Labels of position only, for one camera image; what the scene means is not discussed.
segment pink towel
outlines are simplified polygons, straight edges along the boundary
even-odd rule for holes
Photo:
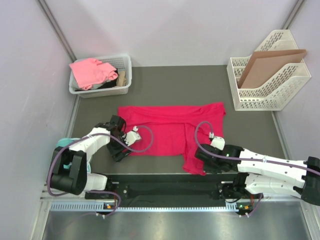
[[[148,126],[154,135],[153,145],[143,153],[132,155],[176,156],[183,155],[183,170],[191,174],[205,175],[204,163],[195,158],[197,144],[194,138],[197,125],[208,121],[213,126],[215,136],[223,137],[223,118],[225,108],[222,102],[204,106],[123,106],[118,115],[125,119],[126,132],[134,126]],[[210,128],[203,124],[198,132],[200,143],[210,144]],[[139,129],[142,140],[134,144],[141,150],[150,143],[150,133]]]
[[[74,78],[79,88],[89,90],[94,84],[102,84],[107,80],[115,80],[118,74],[110,63],[103,63],[94,58],[71,63]]]

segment white wall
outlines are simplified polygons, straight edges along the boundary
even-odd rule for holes
[[[0,7],[0,239],[31,233],[72,110],[69,58],[35,0]]]
[[[46,0],[77,58],[224,65],[284,24],[296,0]]]
[[[320,1],[308,0],[290,30],[297,45],[307,49],[304,61],[309,82],[278,113],[289,151],[294,159],[320,158]]]

